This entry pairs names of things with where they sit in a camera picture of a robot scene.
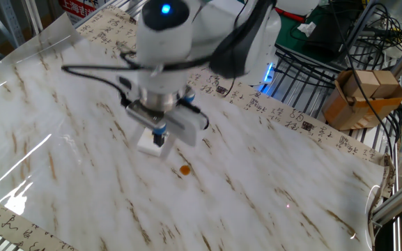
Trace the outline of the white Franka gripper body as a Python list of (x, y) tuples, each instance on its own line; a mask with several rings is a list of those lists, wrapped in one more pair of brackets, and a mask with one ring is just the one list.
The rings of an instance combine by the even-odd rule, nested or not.
[(184, 98), (168, 112), (145, 108), (139, 100), (126, 100), (125, 108), (130, 117), (151, 131), (152, 139), (153, 134), (161, 136), (169, 133), (185, 144), (195, 146), (200, 132), (209, 126), (208, 117)]

